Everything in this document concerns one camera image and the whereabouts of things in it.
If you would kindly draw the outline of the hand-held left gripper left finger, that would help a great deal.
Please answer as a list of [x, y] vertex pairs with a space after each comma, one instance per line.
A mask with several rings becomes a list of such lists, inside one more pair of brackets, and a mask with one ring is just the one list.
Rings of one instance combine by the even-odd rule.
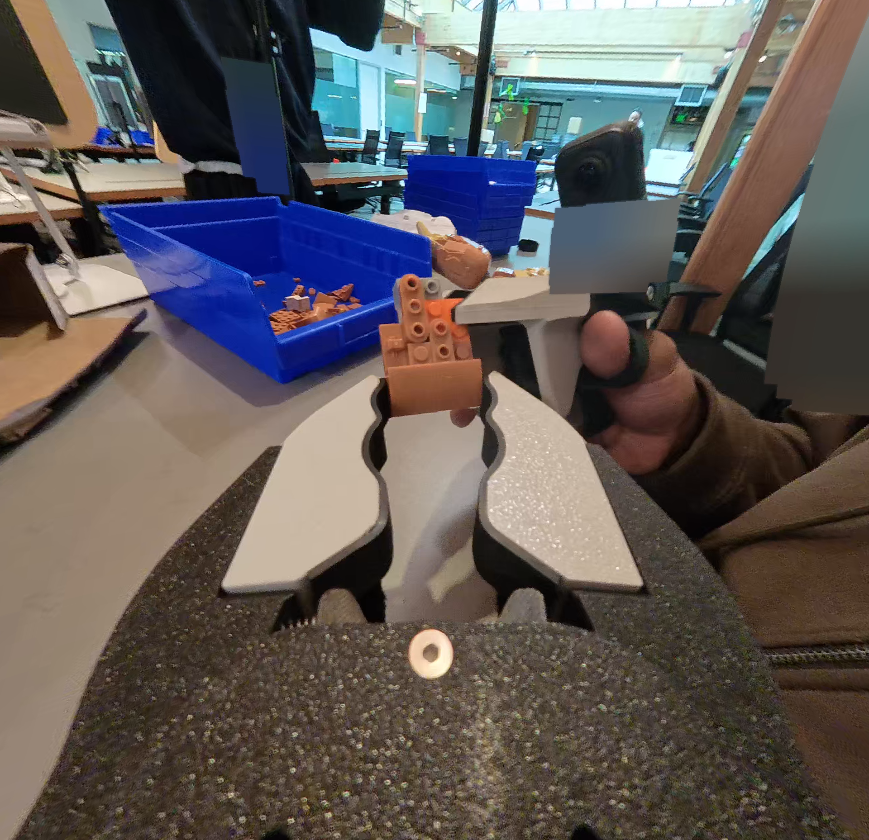
[[312, 586], [383, 532], [386, 489], [371, 454], [383, 383], [363, 378], [288, 435], [223, 577], [224, 593]]

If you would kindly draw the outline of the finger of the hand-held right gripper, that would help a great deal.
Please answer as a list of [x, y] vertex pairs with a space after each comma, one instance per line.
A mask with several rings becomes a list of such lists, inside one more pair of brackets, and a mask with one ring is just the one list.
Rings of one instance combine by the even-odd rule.
[[462, 325], [524, 323], [581, 318], [590, 294], [552, 294], [549, 275], [490, 277], [454, 308]]

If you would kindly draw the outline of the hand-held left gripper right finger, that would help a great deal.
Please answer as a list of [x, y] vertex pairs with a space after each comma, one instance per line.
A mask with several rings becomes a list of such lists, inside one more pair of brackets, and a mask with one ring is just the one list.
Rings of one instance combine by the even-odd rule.
[[638, 593], [644, 582], [585, 440], [499, 372], [483, 387], [474, 565], [502, 595]]

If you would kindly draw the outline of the brown brick assembly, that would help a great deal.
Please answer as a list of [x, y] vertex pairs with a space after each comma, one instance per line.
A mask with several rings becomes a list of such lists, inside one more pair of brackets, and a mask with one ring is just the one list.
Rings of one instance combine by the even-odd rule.
[[431, 277], [407, 274], [393, 289], [397, 320], [379, 326], [389, 414], [470, 412], [482, 404], [482, 362], [454, 320], [461, 298]]

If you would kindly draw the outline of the blue plastic bin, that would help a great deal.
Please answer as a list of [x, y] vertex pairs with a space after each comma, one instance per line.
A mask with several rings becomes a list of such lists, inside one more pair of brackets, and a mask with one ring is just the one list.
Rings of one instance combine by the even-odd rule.
[[[422, 236], [276, 197], [101, 210], [154, 303], [281, 383], [378, 345], [395, 282], [432, 274]], [[352, 285], [362, 307], [277, 335], [298, 284]]]

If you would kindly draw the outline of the person's right forearm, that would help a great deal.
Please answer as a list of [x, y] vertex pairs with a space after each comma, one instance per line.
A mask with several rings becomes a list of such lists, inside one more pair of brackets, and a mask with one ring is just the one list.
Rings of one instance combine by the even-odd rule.
[[719, 393], [702, 375], [699, 428], [679, 455], [635, 480], [695, 540], [735, 520], [821, 462], [802, 425], [766, 422]]

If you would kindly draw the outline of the brown toy figure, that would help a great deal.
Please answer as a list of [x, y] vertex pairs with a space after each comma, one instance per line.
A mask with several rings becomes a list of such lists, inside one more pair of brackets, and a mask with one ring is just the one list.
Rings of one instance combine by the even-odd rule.
[[388, 215], [375, 213], [371, 221], [427, 238], [434, 271], [459, 289], [476, 289], [488, 276], [490, 252], [478, 242], [460, 236], [446, 216], [405, 209]]

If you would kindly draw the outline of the stack of blue bins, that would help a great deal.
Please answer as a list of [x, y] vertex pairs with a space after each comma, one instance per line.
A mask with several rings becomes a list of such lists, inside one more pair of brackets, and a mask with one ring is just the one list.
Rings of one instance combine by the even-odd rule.
[[517, 245], [536, 189], [533, 161], [413, 155], [407, 161], [404, 206], [444, 216], [458, 234], [505, 256]]

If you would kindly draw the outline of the black pole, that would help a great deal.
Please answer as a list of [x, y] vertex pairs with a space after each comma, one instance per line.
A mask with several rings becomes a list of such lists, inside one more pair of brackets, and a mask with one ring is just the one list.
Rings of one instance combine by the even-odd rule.
[[472, 157], [484, 155], [482, 131], [487, 126], [489, 106], [492, 96], [492, 59], [494, 32], [499, 0], [483, 0], [482, 19], [476, 70], [473, 86], [473, 101], [468, 130], [468, 153]]

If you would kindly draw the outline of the pile of brown bricks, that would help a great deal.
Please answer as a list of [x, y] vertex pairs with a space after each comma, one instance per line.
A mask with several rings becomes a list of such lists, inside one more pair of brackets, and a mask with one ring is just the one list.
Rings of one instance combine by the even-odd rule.
[[308, 286], [299, 277], [294, 277], [292, 282], [291, 293], [282, 298], [277, 310], [268, 313], [269, 325], [276, 336], [328, 321], [363, 306], [354, 293], [353, 283], [323, 291]]

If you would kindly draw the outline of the black office chair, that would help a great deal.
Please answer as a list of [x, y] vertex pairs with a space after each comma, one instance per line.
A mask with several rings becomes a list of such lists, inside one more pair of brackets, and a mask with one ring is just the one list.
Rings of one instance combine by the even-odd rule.
[[402, 167], [408, 156], [405, 141], [406, 134], [401, 131], [387, 129], [386, 140], [382, 141], [378, 130], [367, 129], [358, 160], [367, 164]]

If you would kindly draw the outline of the white screen stand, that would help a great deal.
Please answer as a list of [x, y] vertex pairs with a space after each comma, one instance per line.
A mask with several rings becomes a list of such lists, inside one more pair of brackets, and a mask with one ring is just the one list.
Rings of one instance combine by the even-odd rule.
[[146, 287], [137, 275], [76, 257], [14, 153], [20, 148], [50, 150], [51, 147], [48, 129], [42, 123], [2, 110], [2, 154], [60, 249], [58, 262], [40, 266], [36, 273], [39, 286], [53, 290], [49, 302], [61, 306], [67, 316], [76, 316], [147, 298]]

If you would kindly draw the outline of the wooden background table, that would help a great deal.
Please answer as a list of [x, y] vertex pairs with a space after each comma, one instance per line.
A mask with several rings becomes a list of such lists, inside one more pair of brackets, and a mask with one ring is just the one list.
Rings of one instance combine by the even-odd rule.
[[[316, 188], [334, 185], [399, 182], [407, 170], [359, 162], [306, 162], [303, 169]], [[24, 172], [38, 190], [77, 199], [69, 176], [44, 174], [26, 166]], [[75, 169], [81, 189], [95, 203], [131, 202], [148, 198], [184, 197], [181, 173], [168, 163], [92, 163], [88, 169]]]

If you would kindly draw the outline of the wood-framed black screen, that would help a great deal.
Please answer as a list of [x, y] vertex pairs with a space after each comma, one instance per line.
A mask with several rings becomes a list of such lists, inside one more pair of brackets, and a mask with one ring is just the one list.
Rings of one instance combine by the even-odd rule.
[[73, 150], [97, 127], [91, 95], [45, 0], [1, 0], [2, 143]]

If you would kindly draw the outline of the wooden post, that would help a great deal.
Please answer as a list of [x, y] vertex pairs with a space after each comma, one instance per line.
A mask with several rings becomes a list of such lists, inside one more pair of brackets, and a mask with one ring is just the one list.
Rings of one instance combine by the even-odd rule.
[[817, 0], [682, 280], [719, 292], [691, 332], [707, 335], [818, 149], [868, 13], [868, 0]]

